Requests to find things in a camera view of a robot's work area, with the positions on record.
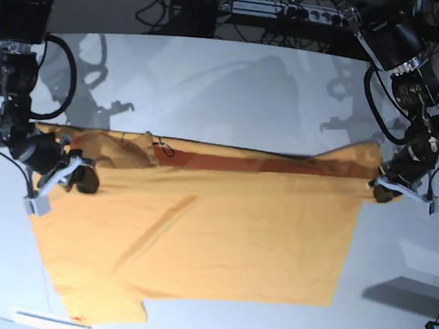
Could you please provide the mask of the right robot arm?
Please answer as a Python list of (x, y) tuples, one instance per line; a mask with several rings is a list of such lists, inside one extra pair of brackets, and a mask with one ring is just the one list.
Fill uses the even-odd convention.
[[(82, 194), (99, 189), (95, 164), (79, 149), (65, 150), (66, 143), (52, 132), (41, 132), (36, 122), (54, 119), (70, 106), (77, 89), (77, 65), (71, 48), (46, 31), (54, 0), (0, 0), (0, 148), (13, 163), (22, 163), (41, 178), (39, 189), (55, 183)], [(64, 51), (70, 84), (60, 107), (48, 114), (32, 111), (31, 93), (39, 75), (33, 46), (54, 43)]]

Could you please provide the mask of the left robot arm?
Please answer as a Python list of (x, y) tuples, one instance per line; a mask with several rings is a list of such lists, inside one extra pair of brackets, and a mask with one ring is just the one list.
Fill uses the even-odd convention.
[[(433, 214), (433, 182), (439, 172), (439, 81), (427, 42), (408, 15), (417, 0), (332, 1), (369, 55), (371, 65), (363, 82), (366, 100), (381, 131), (398, 148), (369, 181), (373, 197), (383, 204), (403, 195), (426, 204)], [(386, 93), (410, 123), (401, 139), (390, 133), (373, 100), (372, 78), (380, 71), (389, 73), (391, 88)]]

